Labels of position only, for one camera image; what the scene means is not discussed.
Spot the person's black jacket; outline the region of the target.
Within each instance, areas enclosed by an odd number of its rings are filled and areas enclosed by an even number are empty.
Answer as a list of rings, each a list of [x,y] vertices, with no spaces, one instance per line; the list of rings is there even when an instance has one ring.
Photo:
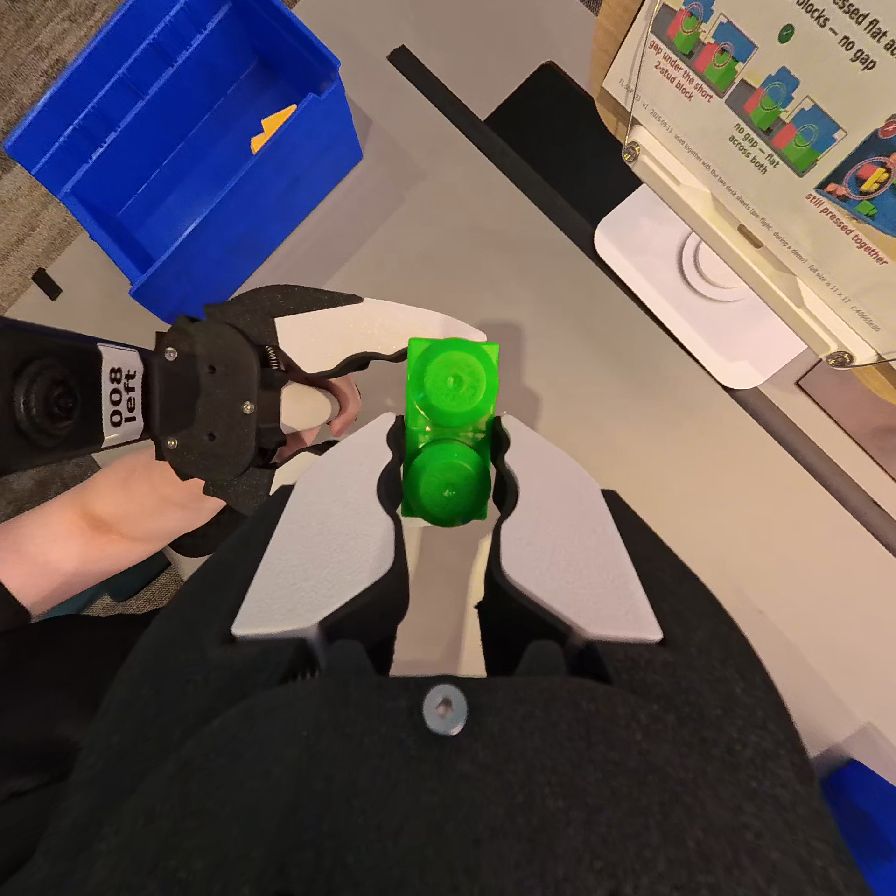
[[[1,883],[34,855],[119,668],[157,610],[34,622],[2,588]]]

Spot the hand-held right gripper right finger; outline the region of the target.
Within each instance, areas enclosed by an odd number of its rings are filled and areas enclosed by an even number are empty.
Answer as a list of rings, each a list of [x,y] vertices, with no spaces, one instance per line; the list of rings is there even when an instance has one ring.
[[[548,641],[572,668],[597,644],[659,644],[662,628],[598,482],[514,416],[496,419],[498,511],[478,623],[486,668]]]

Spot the dark blue flat panel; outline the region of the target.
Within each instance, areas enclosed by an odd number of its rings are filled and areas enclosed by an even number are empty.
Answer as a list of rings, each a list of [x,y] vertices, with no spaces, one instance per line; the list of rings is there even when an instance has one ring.
[[[875,366],[839,371],[818,362],[798,386],[885,471],[895,478],[894,384]]]

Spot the person's left hand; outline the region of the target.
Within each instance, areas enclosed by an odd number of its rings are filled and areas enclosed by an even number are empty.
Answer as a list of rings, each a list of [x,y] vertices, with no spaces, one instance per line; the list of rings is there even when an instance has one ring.
[[[224,507],[203,490],[199,479],[180,479],[157,461],[154,450],[111,463],[75,499],[78,570],[98,583],[200,528]]]

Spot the person's left forearm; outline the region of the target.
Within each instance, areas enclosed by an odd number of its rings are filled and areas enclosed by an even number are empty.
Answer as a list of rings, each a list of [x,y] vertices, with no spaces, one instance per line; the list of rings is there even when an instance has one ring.
[[[107,577],[86,494],[86,484],[73,487],[2,523],[2,585],[31,618]]]

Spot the small green block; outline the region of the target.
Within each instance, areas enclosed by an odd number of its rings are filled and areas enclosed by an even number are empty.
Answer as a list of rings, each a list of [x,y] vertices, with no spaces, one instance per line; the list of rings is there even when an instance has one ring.
[[[409,340],[401,512],[440,528],[487,518],[497,342]]]

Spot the grey desk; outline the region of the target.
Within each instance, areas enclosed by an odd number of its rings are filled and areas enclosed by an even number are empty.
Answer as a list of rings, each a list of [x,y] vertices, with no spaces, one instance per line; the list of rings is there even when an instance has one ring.
[[[300,2],[350,96],[422,184],[335,283],[521,328],[538,429],[610,487],[664,632],[599,644],[607,681],[256,685],[185,588],[103,710],[54,826],[5,894],[868,894],[823,801],[780,663],[894,725],[894,558],[698,371],[386,61],[400,43],[502,98],[577,2]]]

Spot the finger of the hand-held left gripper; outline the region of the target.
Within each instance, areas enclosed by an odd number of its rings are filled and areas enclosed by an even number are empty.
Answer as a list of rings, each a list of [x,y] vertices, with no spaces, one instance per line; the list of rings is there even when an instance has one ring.
[[[275,331],[279,348],[312,376],[356,373],[370,361],[399,363],[414,338],[487,340],[481,330],[441,312],[368,297],[279,317]]]
[[[294,485],[297,479],[308,473],[330,449],[332,449],[330,446],[308,446],[291,455],[284,463],[277,466],[271,485],[271,495],[282,487]]]

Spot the black desk inlay panel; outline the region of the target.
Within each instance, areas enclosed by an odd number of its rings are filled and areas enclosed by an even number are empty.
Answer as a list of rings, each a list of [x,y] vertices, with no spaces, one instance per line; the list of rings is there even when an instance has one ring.
[[[406,46],[388,61],[570,242],[596,256],[599,223],[643,183],[579,84],[543,63],[479,118]]]

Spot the yellow block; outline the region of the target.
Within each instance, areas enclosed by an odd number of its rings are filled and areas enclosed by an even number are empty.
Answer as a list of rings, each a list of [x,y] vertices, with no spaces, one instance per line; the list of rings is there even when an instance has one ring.
[[[250,149],[253,155],[262,150],[263,146],[274,137],[275,133],[283,127],[296,110],[297,104],[291,104],[262,119],[261,132],[254,135],[250,141]]]

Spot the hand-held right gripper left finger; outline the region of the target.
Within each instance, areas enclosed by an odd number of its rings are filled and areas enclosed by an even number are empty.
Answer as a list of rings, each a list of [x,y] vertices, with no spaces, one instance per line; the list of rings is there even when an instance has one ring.
[[[390,671],[409,609],[399,518],[402,416],[386,412],[323,454],[287,463],[297,478],[231,625],[239,643],[301,641],[323,664],[331,644],[361,644]]]

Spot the blue plastic bin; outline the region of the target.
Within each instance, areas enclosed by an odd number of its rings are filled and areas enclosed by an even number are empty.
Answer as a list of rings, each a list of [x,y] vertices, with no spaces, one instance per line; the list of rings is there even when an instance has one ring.
[[[822,781],[825,801],[856,864],[877,895],[895,894],[895,787],[850,759]]]
[[[340,67],[282,2],[124,2],[5,149],[138,304],[201,317],[360,163]],[[262,119],[291,104],[253,155]]]

